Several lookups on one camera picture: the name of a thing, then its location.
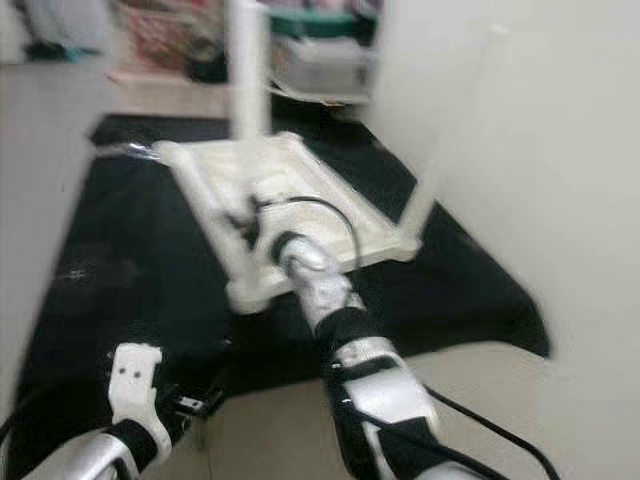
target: silver robot arm segment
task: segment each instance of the silver robot arm segment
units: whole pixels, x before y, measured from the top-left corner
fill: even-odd
[[[351,474],[367,480],[482,478],[443,457],[411,450],[339,408],[350,406],[437,443],[437,415],[428,393],[391,341],[376,331],[332,255],[308,236],[285,232],[275,241],[272,257],[291,280],[320,345],[342,457]]]

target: white pole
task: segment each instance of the white pole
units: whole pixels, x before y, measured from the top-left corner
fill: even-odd
[[[474,87],[481,79],[484,65],[490,61],[488,55],[495,48],[494,45],[502,43],[503,39],[508,35],[510,35],[509,28],[503,25],[494,24],[489,28],[478,54],[475,68],[471,70],[470,79],[465,85],[465,90],[458,95],[457,102],[451,109],[451,113],[443,120],[445,124],[443,130],[448,135],[446,137],[447,141],[455,141],[456,139],[459,121],[461,118],[465,118],[465,108],[467,108],[467,104],[473,95]],[[433,150],[435,152],[433,155],[435,160],[432,160],[432,164],[424,166],[419,173],[418,183],[402,213],[399,227],[403,237],[408,240],[420,238],[422,230],[427,223],[429,212],[435,202],[438,183],[445,170],[443,155],[438,150],[442,143],[442,140],[439,140],[439,145]]]
[[[233,85],[232,137],[245,199],[264,163],[271,108],[268,87],[269,16],[255,0],[232,0],[230,11],[230,79]]]

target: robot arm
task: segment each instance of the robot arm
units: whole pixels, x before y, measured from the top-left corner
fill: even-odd
[[[174,399],[157,400],[153,387],[160,349],[123,343],[115,352],[109,403],[113,425],[96,435],[64,472],[65,480],[135,480],[162,463],[189,426]]]
[[[321,346],[340,448],[351,474],[380,480],[483,478],[394,434],[439,445],[436,412],[393,344],[375,330],[336,260],[311,238],[292,232],[276,240],[272,256],[290,278]]]

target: white 3d printed part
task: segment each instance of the white 3d printed part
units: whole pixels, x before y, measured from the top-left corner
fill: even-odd
[[[133,420],[153,438],[158,449],[156,465],[169,458],[171,437],[156,412],[153,374],[162,362],[159,348],[140,343],[121,343],[116,348],[109,382],[113,424]]]
[[[231,3],[231,65],[234,86],[233,140],[177,144],[154,149],[168,165],[229,278],[234,310],[254,313],[289,290],[289,280],[273,265],[270,248],[286,230],[307,234],[353,269],[353,239],[331,210],[311,203],[276,204],[260,214],[260,237],[249,248],[228,214],[247,218],[249,195],[260,201],[314,196],[338,207],[354,224],[362,264],[411,260],[421,246],[419,234],[431,207],[429,186],[415,188],[399,226],[318,160],[292,133],[267,136],[268,16],[253,0]]]

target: floor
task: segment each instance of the floor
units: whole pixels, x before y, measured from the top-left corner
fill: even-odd
[[[102,112],[118,108],[104,71],[100,59],[0,70],[0,416],[91,156],[85,134]],[[489,344],[421,356],[412,365],[421,379],[469,405],[480,404],[481,413],[516,432],[532,432],[534,441],[544,428],[535,425],[533,404],[535,386],[547,377],[540,359]],[[495,402],[494,395],[507,396],[510,406]],[[442,419],[447,443],[520,479],[540,478],[535,465],[511,455],[508,445],[446,411]],[[319,382],[234,399],[207,424],[205,437],[204,451],[192,433],[144,478],[349,478]],[[52,472],[72,451],[58,452],[30,478],[56,478]]]

